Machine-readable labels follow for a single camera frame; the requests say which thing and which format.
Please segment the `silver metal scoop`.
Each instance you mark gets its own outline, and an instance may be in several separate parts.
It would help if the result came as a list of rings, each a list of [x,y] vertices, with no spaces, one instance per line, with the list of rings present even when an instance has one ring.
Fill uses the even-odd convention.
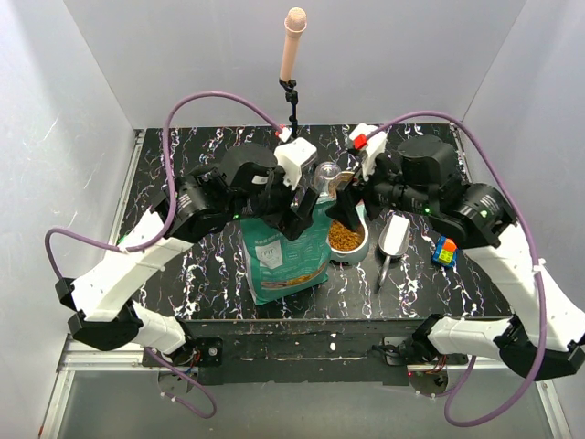
[[[386,281],[390,263],[401,258],[407,252],[409,242],[410,221],[398,214],[393,214],[378,238],[378,249],[385,257],[378,278],[379,288]]]

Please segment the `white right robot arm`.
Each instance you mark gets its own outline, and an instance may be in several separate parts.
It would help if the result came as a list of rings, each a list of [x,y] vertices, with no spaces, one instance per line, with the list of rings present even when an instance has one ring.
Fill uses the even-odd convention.
[[[525,378],[543,341],[535,380],[573,375],[583,366],[584,313],[533,263],[519,216],[498,189],[464,181],[454,148],[434,135],[401,143],[397,164],[386,156],[384,134],[360,134],[349,144],[360,168],[337,187],[328,216],[350,230],[359,224],[358,203],[370,219],[385,208],[427,217],[482,268],[513,311],[493,321],[433,314],[400,346],[402,357],[429,364],[449,354],[500,359]]]

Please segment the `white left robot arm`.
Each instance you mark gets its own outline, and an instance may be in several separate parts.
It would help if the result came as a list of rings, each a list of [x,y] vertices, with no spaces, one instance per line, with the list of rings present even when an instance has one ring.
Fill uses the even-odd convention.
[[[292,203],[316,157],[315,146],[303,139],[274,150],[245,144],[229,149],[218,164],[176,178],[126,236],[130,244],[152,239],[153,246],[109,253],[82,276],[57,282],[60,302],[75,313],[68,322],[73,338],[101,351],[138,343],[186,365],[195,345],[181,324],[141,307],[133,294],[168,262],[235,220],[260,219],[297,240],[313,223],[318,194],[308,188],[297,208]]]

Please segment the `green pet food bag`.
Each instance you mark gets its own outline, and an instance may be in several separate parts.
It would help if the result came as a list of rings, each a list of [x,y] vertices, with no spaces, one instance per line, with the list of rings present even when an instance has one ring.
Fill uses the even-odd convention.
[[[295,294],[327,280],[331,248],[327,242],[333,220],[326,210],[335,202],[330,182],[341,173],[335,162],[323,162],[314,171],[319,192],[313,224],[295,241],[269,227],[261,219],[245,219],[242,228],[246,278],[255,305]]]

